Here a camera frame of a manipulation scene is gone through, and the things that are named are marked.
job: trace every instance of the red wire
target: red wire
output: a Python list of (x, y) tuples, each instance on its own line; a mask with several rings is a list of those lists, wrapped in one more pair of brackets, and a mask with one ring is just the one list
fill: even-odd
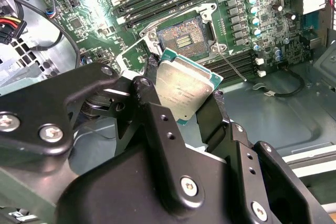
[(0, 23), (7, 23), (10, 24), (11, 26), (13, 26), (15, 29), (18, 27), (14, 22), (9, 21), (7, 19), (0, 19)]

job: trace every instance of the silver screw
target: silver screw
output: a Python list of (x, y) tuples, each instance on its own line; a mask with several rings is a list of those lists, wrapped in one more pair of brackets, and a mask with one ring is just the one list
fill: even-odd
[(44, 141), (49, 143), (56, 143), (62, 139), (63, 131), (57, 126), (49, 125), (44, 126), (40, 130), (39, 135)]
[(108, 76), (113, 75), (112, 70), (111, 70), (110, 68), (108, 68), (108, 67), (102, 67), (102, 68), (101, 68), (101, 71), (102, 71), (104, 74), (107, 74)]
[(243, 128), (242, 128), (240, 125), (238, 125), (238, 124), (236, 124), (236, 128), (237, 128), (240, 132), (243, 132), (243, 131), (244, 131)]
[(218, 52), (218, 48), (216, 46), (211, 47), (211, 52)]
[(181, 179), (181, 186), (188, 196), (193, 197), (197, 194), (197, 185), (191, 178), (183, 177)]
[(261, 206), (261, 204), (259, 204), (256, 201), (253, 201), (252, 202), (252, 210), (253, 210), (254, 214), (261, 221), (266, 221), (267, 220), (267, 213), (266, 213), (265, 209)]
[(0, 131), (11, 132), (19, 128), (20, 120), (13, 115), (2, 114), (0, 115)]
[(272, 152), (272, 149), (271, 149), (271, 147), (269, 147), (268, 144), (264, 144), (264, 147), (266, 148), (266, 150), (267, 150), (268, 152)]
[(156, 38), (156, 34), (155, 34), (155, 33), (150, 33), (150, 34), (149, 34), (149, 38), (151, 38), (151, 39), (155, 39), (155, 38)]

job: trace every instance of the yellow wire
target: yellow wire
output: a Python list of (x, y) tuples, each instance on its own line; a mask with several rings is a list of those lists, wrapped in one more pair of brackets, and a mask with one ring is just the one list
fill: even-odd
[(7, 18), (7, 19), (11, 19), (13, 21), (19, 22), (21, 23), (21, 20), (17, 19), (17, 18), (12, 18), (12, 17), (3, 17), (3, 18)]

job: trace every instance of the white connector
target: white connector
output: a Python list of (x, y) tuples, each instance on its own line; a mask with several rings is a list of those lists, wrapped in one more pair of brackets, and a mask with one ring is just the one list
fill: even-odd
[(259, 75), (259, 77), (264, 77), (266, 76), (266, 71), (258, 70), (257, 74)]
[(260, 59), (260, 58), (255, 58), (255, 62), (258, 66), (262, 65), (265, 63), (264, 59)]

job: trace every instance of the motherboard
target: motherboard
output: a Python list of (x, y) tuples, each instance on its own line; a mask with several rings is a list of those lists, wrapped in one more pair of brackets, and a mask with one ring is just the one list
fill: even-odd
[(239, 79), (237, 72), (263, 77), (310, 59), (321, 44), (319, 10), (326, 6), (326, 0), (56, 2), (54, 19), (78, 44), (83, 65), (99, 61), (118, 72), (141, 72), (150, 54), (170, 49), (224, 82)]

